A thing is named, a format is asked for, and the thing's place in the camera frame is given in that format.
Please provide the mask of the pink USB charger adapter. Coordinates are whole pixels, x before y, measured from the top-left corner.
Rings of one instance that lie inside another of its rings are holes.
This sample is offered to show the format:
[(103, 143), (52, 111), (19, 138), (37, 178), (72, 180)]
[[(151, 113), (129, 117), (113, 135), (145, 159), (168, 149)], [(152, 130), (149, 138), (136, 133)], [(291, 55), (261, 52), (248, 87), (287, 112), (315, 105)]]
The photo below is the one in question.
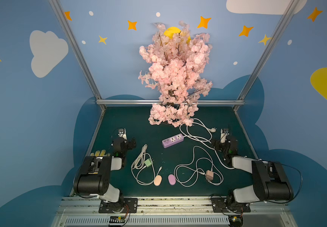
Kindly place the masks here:
[(214, 172), (211, 170), (207, 170), (205, 177), (208, 181), (212, 181), (214, 179)]

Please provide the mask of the purple power strip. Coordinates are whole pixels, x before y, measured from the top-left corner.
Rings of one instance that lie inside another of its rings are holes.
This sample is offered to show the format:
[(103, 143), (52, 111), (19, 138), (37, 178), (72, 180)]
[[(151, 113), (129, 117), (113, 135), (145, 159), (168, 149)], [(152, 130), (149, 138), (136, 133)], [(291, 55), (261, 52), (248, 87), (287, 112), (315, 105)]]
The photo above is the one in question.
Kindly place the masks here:
[(175, 144), (181, 143), (183, 141), (184, 141), (184, 136), (180, 133), (168, 139), (162, 140), (162, 145), (164, 148), (168, 148)]

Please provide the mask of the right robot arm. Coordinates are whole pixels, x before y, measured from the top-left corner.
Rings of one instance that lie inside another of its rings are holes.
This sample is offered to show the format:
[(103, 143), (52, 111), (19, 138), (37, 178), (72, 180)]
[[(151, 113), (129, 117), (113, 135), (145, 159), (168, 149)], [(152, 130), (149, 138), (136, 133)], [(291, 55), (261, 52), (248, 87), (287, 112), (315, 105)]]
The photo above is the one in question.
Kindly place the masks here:
[(227, 205), (247, 205), (253, 202), (269, 201), (277, 204), (288, 203), (296, 195), (279, 162), (252, 159), (238, 154), (238, 140), (223, 134), (219, 140), (211, 139), (211, 147), (215, 152), (221, 152), (220, 161), (225, 167), (238, 169), (252, 175), (252, 184), (237, 188), (228, 193)]

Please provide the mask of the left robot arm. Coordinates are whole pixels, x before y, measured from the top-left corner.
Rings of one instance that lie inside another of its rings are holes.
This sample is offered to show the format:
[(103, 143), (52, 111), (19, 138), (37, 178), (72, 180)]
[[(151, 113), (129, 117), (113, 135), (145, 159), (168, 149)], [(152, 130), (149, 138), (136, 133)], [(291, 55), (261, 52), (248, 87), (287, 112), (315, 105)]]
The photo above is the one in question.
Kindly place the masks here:
[(136, 148), (136, 139), (128, 141), (123, 137), (113, 140), (113, 154), (110, 156), (86, 156), (74, 177), (74, 192), (82, 198), (97, 197), (105, 203), (122, 201), (120, 190), (110, 184), (112, 171), (126, 166), (129, 150)]

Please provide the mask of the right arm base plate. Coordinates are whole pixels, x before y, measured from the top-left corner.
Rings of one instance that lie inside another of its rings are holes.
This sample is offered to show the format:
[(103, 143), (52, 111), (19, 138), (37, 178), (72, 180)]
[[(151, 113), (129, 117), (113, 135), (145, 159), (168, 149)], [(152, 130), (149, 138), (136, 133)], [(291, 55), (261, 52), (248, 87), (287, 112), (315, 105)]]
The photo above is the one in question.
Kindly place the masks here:
[(242, 214), (251, 212), (249, 203), (238, 203), (231, 198), (211, 197), (210, 201), (214, 213)]

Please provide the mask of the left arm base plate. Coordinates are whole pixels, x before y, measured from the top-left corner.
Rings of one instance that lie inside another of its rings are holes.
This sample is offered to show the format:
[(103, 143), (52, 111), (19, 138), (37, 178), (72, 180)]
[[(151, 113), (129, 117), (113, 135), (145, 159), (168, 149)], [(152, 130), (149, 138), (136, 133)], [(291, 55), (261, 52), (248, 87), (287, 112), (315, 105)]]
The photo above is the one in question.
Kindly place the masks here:
[(101, 201), (99, 213), (136, 213), (138, 208), (138, 198), (123, 198), (118, 202)]

